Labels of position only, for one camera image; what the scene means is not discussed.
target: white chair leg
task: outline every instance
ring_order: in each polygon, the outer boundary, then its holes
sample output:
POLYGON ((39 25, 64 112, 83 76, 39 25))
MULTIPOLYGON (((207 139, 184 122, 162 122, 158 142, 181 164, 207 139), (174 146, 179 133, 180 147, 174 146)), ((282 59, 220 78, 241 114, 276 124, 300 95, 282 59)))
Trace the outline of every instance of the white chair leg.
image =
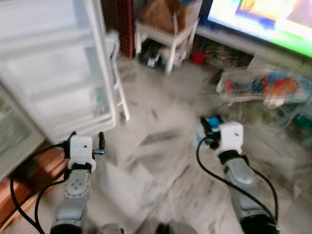
POLYGON ((191 34, 190 34, 190 37, 189 37, 189 40, 188 40, 188 49, 191 49, 192 46, 193 46, 193 41, 194 41, 194 37, 195 37, 195 33, 196 33, 196 28, 197 28, 197 23, 194 24, 194 26, 192 28, 192 31, 191 31, 191 34))
POLYGON ((136 54, 141 53, 142 49, 142 41, 141 41, 141 32, 139 30, 136 30, 136 35, 135 35, 135 45, 136 45, 136 54))
POLYGON ((114 72, 115 77, 116 77, 116 86, 117 86, 116 88, 119 91, 119 96, 120 96, 120 101, 121 101, 117 106, 122 105, 123 112, 125 114, 125 119, 126 119, 126 121, 128 121, 130 119, 130 112, 129 112, 129 108, 127 105, 126 96, 125 96, 125 93, 123 91, 122 84, 120 82, 120 76, 119 76, 117 64, 115 62, 113 62, 112 67, 113 67, 113 72, 114 72))
POLYGON ((119 95, 120 95, 120 99, 121 99, 121 103, 122 103, 122 107, 123 107, 123 112, 125 114, 126 121, 128 121, 130 119, 130 112, 129 112, 128 104, 126 102, 125 93, 123 91, 123 87, 122 87, 121 83, 118 86, 118 90, 119 90, 119 95))
POLYGON ((175 59, 175 53, 176 53, 176 43, 173 42, 173 44, 171 45, 171 49, 170 49, 170 57, 167 61, 167 66, 165 70, 166 75, 170 75, 170 73, 172 72, 172 67, 174 65, 174 59, 175 59))

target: red object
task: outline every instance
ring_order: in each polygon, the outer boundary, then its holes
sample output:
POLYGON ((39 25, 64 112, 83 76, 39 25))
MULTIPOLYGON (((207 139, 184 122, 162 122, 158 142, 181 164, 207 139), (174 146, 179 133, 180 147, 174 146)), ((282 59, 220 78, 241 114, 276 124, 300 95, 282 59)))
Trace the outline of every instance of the red object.
POLYGON ((202 64, 205 61, 205 55, 203 53, 193 53, 191 61, 195 64, 202 64))
POLYGON ((262 80, 263 87, 266 87, 268 85, 268 80, 269 80, 268 75, 266 75, 262 80))
POLYGON ((229 80, 224 82, 224 86, 227 87, 226 94, 230 94, 233 91, 232 83, 229 80))

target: blue component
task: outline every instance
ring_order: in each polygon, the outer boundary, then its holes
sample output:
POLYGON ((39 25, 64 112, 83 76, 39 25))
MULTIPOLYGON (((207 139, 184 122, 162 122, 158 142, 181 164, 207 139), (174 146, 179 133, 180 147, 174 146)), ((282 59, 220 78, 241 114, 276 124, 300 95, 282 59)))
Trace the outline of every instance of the blue component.
POLYGON ((212 117, 210 117, 210 118, 206 118, 206 120, 209 122, 209 124, 210 124, 210 126, 211 126, 212 128, 216 128, 216 127, 218 127, 219 124, 220 124, 220 121, 218 120, 218 118, 216 118, 216 117, 214 117, 214 116, 212 116, 212 117))
POLYGON ((253 82, 252 82, 252 87, 251 90, 262 94, 264 91, 264 86, 263 86, 263 78, 256 78, 253 82))
POLYGON ((259 23, 265 28, 265 29, 275 29, 275 21, 272 19, 264 18, 259 21, 259 23))
POLYGON ((182 4, 182 5, 187 5, 187 4, 189 4, 191 2, 191 0, 180 0, 180 3, 182 4))
POLYGON ((105 154, 105 150, 103 150, 103 149, 97 149, 97 150, 98 150, 98 152, 97 152, 98 155, 104 155, 105 154))

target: plastic container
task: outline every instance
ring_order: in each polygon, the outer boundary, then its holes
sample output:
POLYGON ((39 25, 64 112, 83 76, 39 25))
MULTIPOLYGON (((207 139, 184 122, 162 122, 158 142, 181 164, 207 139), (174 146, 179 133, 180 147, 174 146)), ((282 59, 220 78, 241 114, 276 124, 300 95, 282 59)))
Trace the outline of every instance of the plastic container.
POLYGON ((226 102, 264 100, 277 107, 309 101, 312 84, 308 78, 286 71, 233 71, 222 74, 216 91, 226 102))

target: white stool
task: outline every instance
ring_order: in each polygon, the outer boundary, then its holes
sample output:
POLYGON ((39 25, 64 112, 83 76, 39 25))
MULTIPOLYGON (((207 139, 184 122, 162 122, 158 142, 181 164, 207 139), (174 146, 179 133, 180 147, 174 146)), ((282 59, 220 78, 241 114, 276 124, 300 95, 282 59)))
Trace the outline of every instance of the white stool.
POLYGON ((165 70, 165 73, 169 75, 172 71, 172 67, 174 64, 176 47, 180 45, 187 38, 188 38, 188 46, 189 47, 192 46, 197 24, 198 24, 198 21, 196 21, 194 24, 184 29, 182 32, 176 35, 171 35, 169 33, 157 31, 155 28, 137 21, 136 22, 136 53, 138 54, 141 52, 142 35, 146 35, 147 38, 153 39, 161 44, 169 46, 171 48, 170 57, 167 61, 167 66, 165 70))

